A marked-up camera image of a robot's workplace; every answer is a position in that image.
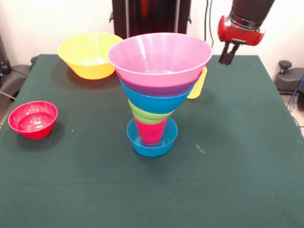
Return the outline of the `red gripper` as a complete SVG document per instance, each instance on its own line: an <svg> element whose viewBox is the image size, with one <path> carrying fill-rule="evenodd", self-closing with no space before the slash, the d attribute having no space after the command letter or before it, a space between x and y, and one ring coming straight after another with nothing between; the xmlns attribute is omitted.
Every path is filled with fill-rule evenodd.
<svg viewBox="0 0 304 228"><path fill-rule="evenodd" d="M228 17L222 16L218 24L218 38L225 42L224 48L219 58L220 64L230 65L240 46L240 42L245 45L258 45L264 37L264 32L260 30L249 30L238 27ZM232 50L228 52L230 42L234 44Z"/></svg>

